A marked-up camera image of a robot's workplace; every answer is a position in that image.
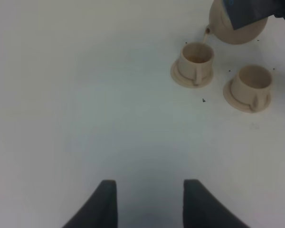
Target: white surface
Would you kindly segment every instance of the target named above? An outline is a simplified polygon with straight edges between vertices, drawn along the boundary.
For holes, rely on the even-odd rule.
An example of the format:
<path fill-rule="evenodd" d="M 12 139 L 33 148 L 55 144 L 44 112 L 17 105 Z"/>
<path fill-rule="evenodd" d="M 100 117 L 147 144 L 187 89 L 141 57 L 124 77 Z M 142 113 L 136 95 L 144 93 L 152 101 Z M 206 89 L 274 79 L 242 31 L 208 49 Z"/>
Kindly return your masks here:
<path fill-rule="evenodd" d="M 102 179 L 121 228 L 182 227 L 184 179 L 251 227 L 285 228 L 285 22 L 241 46 L 210 37 L 214 80 L 182 88 L 170 66 L 211 3 L 0 0 L 0 228 L 60 228 Z M 223 97 L 248 63 L 274 75 L 259 114 Z"/>

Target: beige teapot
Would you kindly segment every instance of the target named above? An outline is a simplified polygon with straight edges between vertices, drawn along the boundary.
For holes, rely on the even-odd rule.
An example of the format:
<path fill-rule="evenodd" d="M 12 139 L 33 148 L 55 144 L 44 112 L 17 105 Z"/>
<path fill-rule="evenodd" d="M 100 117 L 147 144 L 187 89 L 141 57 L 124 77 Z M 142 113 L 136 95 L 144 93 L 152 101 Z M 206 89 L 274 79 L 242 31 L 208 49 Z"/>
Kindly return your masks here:
<path fill-rule="evenodd" d="M 207 33 L 214 34 L 228 44 L 244 44 L 255 39 L 265 28 L 268 18 L 254 22 L 243 28 L 233 30 L 223 0 L 214 0 L 209 14 Z"/>

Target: cup handle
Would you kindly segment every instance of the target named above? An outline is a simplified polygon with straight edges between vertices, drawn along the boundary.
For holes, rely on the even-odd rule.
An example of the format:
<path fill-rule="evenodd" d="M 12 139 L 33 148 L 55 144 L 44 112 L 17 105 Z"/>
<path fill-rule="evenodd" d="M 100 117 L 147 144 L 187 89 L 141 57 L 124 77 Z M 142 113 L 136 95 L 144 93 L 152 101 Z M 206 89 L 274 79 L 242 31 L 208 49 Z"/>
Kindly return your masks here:
<path fill-rule="evenodd" d="M 264 106 L 266 105 L 266 99 L 267 99 L 267 96 L 263 97 L 263 96 L 256 95 L 255 99 L 253 100 L 252 105 L 250 105 L 251 110 L 254 112 L 257 112 L 261 110 L 262 108 L 264 108 Z"/>
<path fill-rule="evenodd" d="M 199 86 L 202 82 L 202 70 L 201 66 L 196 67 L 196 72 L 195 72 L 195 80 L 193 81 L 193 84 L 195 86 Z"/>

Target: beige teacup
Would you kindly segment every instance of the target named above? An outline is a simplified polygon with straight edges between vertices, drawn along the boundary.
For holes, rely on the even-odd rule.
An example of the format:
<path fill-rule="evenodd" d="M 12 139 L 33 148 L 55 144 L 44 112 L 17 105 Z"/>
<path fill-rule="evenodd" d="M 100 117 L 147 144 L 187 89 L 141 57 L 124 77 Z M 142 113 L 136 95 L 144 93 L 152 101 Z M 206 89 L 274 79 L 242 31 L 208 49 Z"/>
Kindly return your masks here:
<path fill-rule="evenodd" d="M 246 105 L 252 112 L 259 112 L 269 106 L 271 87 L 270 72 L 261 66 L 249 65 L 242 68 L 226 88 L 236 101 L 226 95 L 228 91 L 224 91 L 224 95 L 236 108 Z"/>
<path fill-rule="evenodd" d="M 204 43 L 184 46 L 179 59 L 173 64 L 171 75 L 182 86 L 198 88 L 208 85 L 212 78 L 214 52 Z"/>

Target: table surface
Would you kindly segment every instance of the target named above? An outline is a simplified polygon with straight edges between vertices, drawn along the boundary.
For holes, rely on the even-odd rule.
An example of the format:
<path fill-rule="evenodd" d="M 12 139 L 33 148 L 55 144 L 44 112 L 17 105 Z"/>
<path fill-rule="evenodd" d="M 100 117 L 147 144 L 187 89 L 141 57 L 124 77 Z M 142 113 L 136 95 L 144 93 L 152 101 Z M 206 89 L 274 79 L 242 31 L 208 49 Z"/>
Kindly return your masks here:
<path fill-rule="evenodd" d="M 0 0 L 0 228 L 60 228 L 103 179 L 121 228 L 182 227 L 184 179 L 251 227 L 285 228 L 285 21 L 240 46 L 210 36 L 213 81 L 183 88 L 170 66 L 211 4 Z M 273 74 L 261 113 L 223 96 L 246 64 Z"/>

